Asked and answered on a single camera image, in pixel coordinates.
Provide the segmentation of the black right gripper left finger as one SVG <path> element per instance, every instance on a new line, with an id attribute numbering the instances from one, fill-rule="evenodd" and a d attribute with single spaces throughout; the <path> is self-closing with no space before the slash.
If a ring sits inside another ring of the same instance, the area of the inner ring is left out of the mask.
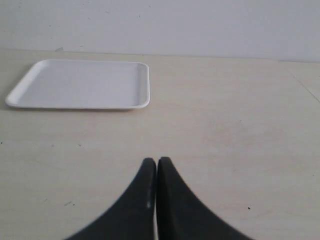
<path id="1" fill-rule="evenodd" d="M 156 163 L 145 158 L 123 194 L 100 217 L 69 240 L 153 240 Z"/>

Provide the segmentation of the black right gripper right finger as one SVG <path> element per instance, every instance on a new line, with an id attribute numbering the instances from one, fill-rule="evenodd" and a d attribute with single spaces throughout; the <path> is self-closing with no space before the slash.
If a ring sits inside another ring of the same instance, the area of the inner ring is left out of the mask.
<path id="1" fill-rule="evenodd" d="M 197 198 L 169 157 L 157 167 L 157 231 L 160 240 L 250 239 Z"/>

